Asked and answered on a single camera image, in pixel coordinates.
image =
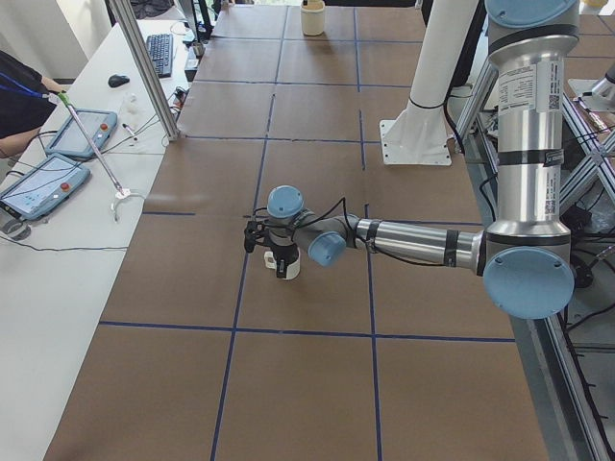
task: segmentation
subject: tablet screen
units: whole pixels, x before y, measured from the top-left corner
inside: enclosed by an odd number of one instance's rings
[[[80,171],[79,164],[69,163],[61,158],[52,158],[0,199],[23,214],[32,213],[47,197],[58,190],[60,184],[67,182]]]
[[[107,119],[106,113],[100,112],[81,112],[78,111],[79,118],[86,127],[90,138],[93,138],[100,129],[102,123]],[[77,126],[74,120],[70,120],[66,128],[62,131],[56,142],[50,146],[54,151],[62,153],[74,152],[80,154],[89,149],[87,139]]]

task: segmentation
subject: white pipe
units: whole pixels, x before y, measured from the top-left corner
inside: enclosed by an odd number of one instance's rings
[[[407,107],[397,120],[381,121],[384,163],[451,164],[442,103],[478,3],[433,1]]]

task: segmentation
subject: white table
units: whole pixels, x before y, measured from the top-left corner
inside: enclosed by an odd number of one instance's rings
[[[144,36],[169,32],[176,21],[140,21]],[[161,79],[166,95],[176,86],[187,88],[184,74],[187,51],[174,37],[173,76]],[[111,74],[131,81],[109,88]],[[155,112],[121,30],[114,27],[68,91],[80,109],[113,110],[119,127],[107,146],[128,134],[122,123],[142,126]],[[135,101],[126,104],[135,96]],[[43,130],[56,130],[68,116],[58,107]],[[160,123],[106,154],[124,187],[149,192],[167,144]],[[44,158],[37,141],[22,160],[38,164]],[[115,189],[98,160],[87,163],[88,183],[55,210],[32,225],[23,243],[35,247],[128,246],[142,210],[142,200],[130,199],[114,222],[111,202]],[[14,169],[28,171],[24,165]],[[0,190],[16,181],[8,176]],[[0,459],[42,459],[75,378],[86,355],[100,314],[119,270],[123,251],[37,253],[0,241]]]

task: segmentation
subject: label sticker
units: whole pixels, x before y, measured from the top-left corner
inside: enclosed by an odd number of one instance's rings
[[[499,115],[528,109],[536,109],[536,64],[500,76]]]
[[[536,68],[536,111],[555,112],[561,110],[561,81],[564,64],[562,61],[538,62]]]
[[[559,169],[548,168],[547,174],[539,168],[536,170],[536,219],[552,219],[558,212],[559,203]]]

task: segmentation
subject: robotic arm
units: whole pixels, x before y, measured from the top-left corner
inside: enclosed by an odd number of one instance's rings
[[[246,228],[246,250],[272,249],[277,275],[297,247],[323,266],[360,248],[483,276],[494,304],[528,319],[563,309],[574,289],[570,232],[559,222],[563,60],[578,41],[578,0],[487,0],[489,59],[500,73],[498,218],[474,233],[373,219],[316,217],[301,192],[274,189],[269,217]]]

